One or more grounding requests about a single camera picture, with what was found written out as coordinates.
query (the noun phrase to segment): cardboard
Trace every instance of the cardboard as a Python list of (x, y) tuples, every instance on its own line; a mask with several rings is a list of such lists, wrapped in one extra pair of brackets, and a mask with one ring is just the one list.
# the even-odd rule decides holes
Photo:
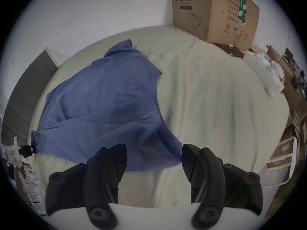
[(304, 140), (304, 131), (301, 128), (301, 132), (300, 132), (300, 146), (298, 149), (298, 160), (304, 160), (305, 159), (305, 147), (306, 147), (306, 140)]
[(302, 88), (301, 88), (300, 86), (297, 86), (296, 89), (295, 89), (295, 91), (297, 92), (298, 97), (299, 97), (300, 100), (301, 100), (301, 99), (304, 99), (304, 95), (303, 95), (303, 92), (302, 92)]
[(284, 73), (286, 75), (286, 78), (290, 81), (293, 82), (295, 73), (292, 70), (292, 67), (286, 62), (285, 58), (281, 58), (278, 62), (282, 69), (284, 70)]
[(301, 110), (299, 107), (300, 99), (292, 84), (287, 80), (283, 92), (288, 100), (290, 109), (292, 109), (293, 114), (297, 114), (297, 117), (299, 118), (299, 123), (301, 123)]
[[(291, 137), (296, 137), (297, 135), (295, 133), (295, 126), (294, 125), (290, 125), (288, 128), (285, 129), (284, 133), (282, 134), (282, 137), (280, 139), (280, 143), (282, 143), (282, 141), (284, 140), (288, 140)], [(288, 155), (290, 153), (293, 152), (293, 140), (289, 140), (285, 143), (280, 144), (274, 151), (274, 153), (272, 154), (271, 158), (273, 157), (277, 157), (279, 155)]]
[(290, 180), (286, 184), (280, 186), (280, 188), (276, 193), (276, 197), (272, 201), (272, 204), (267, 212), (266, 218), (274, 215), (277, 212), (277, 210), (281, 207), (281, 205), (285, 202), (287, 197), (290, 195), (304, 167), (304, 162), (305, 161), (302, 160), (298, 161)]
[(280, 64), (280, 66), (284, 70), (286, 81), (292, 83), (294, 80), (295, 73), (292, 70), (292, 67), (287, 63), (285, 58), (281, 57), (272, 46), (268, 48), (267, 55), (269, 55), (272, 60)]
[(268, 47), (267, 54), (271, 57), (272, 60), (276, 61), (277, 63), (280, 61), (282, 58), (272, 46)]
[(172, 0), (173, 24), (210, 43), (249, 50), (259, 8), (251, 0)]
[(288, 57), (288, 59), (291, 61), (293, 58), (293, 54), (290, 52), (288, 48), (286, 48), (285, 55)]

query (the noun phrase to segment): wrinkled fabric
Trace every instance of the wrinkled fabric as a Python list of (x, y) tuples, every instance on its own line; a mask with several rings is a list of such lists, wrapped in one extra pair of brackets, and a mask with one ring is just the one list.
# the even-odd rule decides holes
[(157, 100), (161, 72), (130, 40), (53, 89), (31, 145), (86, 163), (102, 148), (125, 144), (127, 171), (155, 171), (181, 163), (182, 144), (167, 128)]

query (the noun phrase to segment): bed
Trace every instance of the bed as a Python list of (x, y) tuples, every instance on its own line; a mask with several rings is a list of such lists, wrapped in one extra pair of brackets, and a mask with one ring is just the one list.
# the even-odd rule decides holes
[[(37, 102), (28, 144), (47, 94), (126, 39), (162, 72), (157, 85), (160, 110), (180, 142), (208, 147), (224, 163), (246, 171), (261, 171), (286, 126), (289, 107), (285, 96), (270, 99), (261, 80), (241, 58), (231, 57), (174, 26), (141, 28), (111, 36), (63, 63)], [(75, 165), (44, 153), (28, 160), (40, 176), (42, 198), (49, 175)], [(181, 165), (163, 171), (125, 173), (118, 203), (137, 207), (189, 204), (190, 183)]]

